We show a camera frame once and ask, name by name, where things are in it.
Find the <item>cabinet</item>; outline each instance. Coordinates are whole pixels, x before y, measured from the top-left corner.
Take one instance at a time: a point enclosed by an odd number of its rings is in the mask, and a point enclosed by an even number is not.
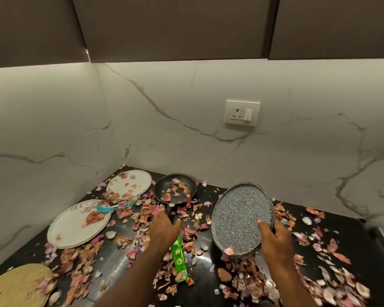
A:
[[[0,67],[84,61],[71,0],[0,0]]]
[[[277,0],[73,0],[92,62],[266,58]]]
[[[384,58],[384,0],[280,0],[270,59]]]

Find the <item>switch plate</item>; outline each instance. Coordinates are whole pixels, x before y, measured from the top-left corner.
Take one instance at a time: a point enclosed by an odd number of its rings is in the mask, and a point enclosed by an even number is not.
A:
[[[226,100],[224,122],[254,127],[260,111],[260,102]]]

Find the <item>blue spoon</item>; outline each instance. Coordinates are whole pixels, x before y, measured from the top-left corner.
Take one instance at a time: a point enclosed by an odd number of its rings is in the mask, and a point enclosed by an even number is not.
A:
[[[110,211],[115,211],[117,210],[119,207],[121,208],[128,208],[128,207],[132,207],[133,205],[135,205],[135,203],[137,202],[136,199],[133,199],[132,203],[128,204],[128,205],[125,205],[125,206],[119,206],[119,205],[115,205],[115,206],[111,206],[111,207],[103,207],[103,206],[97,206],[97,211],[98,212],[101,212],[101,213],[108,213]]]

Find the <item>gray speckled plate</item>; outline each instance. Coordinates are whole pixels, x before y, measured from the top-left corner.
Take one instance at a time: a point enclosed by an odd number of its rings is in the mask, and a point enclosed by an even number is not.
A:
[[[262,242],[257,220],[273,227],[273,203],[265,190],[250,182],[232,186],[213,210],[213,240],[221,251],[233,247],[236,255],[256,251]]]

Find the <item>wooden cutting board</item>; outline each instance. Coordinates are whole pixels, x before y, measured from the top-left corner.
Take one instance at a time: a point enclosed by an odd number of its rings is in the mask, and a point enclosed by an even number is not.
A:
[[[49,294],[36,291],[37,280],[48,277],[51,270],[42,264],[27,264],[2,274],[0,307],[43,307]]]

